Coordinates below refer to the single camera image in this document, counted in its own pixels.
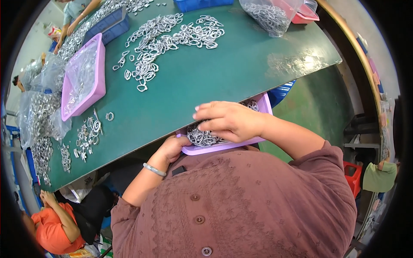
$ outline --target orange shirt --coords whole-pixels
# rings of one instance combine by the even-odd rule
[[[59,205],[73,218],[73,208],[70,204],[59,203]],[[52,208],[45,208],[39,213],[32,215],[34,224],[40,222],[36,231],[36,239],[39,244],[53,254],[71,253],[80,249],[85,241],[79,236],[73,243],[69,241],[59,216]]]

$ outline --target brown shirt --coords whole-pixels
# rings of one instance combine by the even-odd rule
[[[268,153],[185,156],[141,208],[112,209],[115,258],[343,257],[356,205],[343,153],[327,141],[289,164]]]

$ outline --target blue plastic crate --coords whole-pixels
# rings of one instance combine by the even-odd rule
[[[178,6],[181,12],[189,12],[197,9],[220,6],[220,5],[232,5],[234,0],[173,0]]]
[[[271,108],[278,105],[285,98],[285,96],[290,92],[290,89],[294,85],[296,80],[290,81],[289,83],[283,84],[275,89],[267,91],[268,98],[270,99]]]
[[[103,45],[107,45],[109,42],[119,37],[123,33],[129,30],[129,16],[126,14],[126,8],[119,7],[112,13],[108,14],[105,18],[96,23],[90,28],[83,38],[83,45],[85,45],[91,38],[98,33],[102,33]]]

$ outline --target purple plastic tray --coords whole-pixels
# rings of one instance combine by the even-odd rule
[[[63,89],[62,89],[62,120],[66,121],[72,116],[79,116],[90,106],[92,106],[96,101],[102,98],[106,94],[106,84],[104,80],[104,56],[106,49],[102,43],[102,33],[96,34],[91,38],[84,46],[82,46],[78,52],[72,57],[74,58],[80,51],[85,47],[90,45],[94,40],[97,40],[97,52],[96,52],[96,69],[95,69],[95,85],[93,86],[92,91],[84,98],[78,106],[76,106],[69,114],[64,114],[64,107],[69,101],[69,94],[72,90],[72,84],[68,76],[64,75],[63,80]]]
[[[271,114],[271,115],[273,114],[273,111],[271,109],[270,100],[268,98],[267,93],[258,94],[257,96],[254,96],[250,99],[253,99],[257,102],[259,111],[261,113],[268,113],[268,114]],[[176,131],[176,136],[177,137],[181,137],[181,136],[186,137],[186,132],[187,132],[186,128],[187,127],[184,127],[182,129]],[[183,147],[182,152],[185,153],[186,155],[193,156],[193,155],[204,154],[204,153],[209,153],[209,152],[214,152],[214,151],[222,151],[222,150],[225,150],[225,149],[232,149],[232,148],[241,147],[241,146],[245,146],[245,145],[250,145],[250,144],[263,142],[263,141],[265,141],[265,139],[263,139],[261,137],[254,137],[254,138],[246,140],[244,142],[239,142],[239,143],[224,142],[224,143],[214,144],[210,147],[200,147],[200,146],[191,145],[191,146]]]

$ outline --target green shirt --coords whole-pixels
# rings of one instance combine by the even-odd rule
[[[364,173],[363,189],[376,193],[385,193],[393,187],[396,175],[397,166],[394,163],[385,161],[383,170],[380,170],[377,165],[370,163]]]

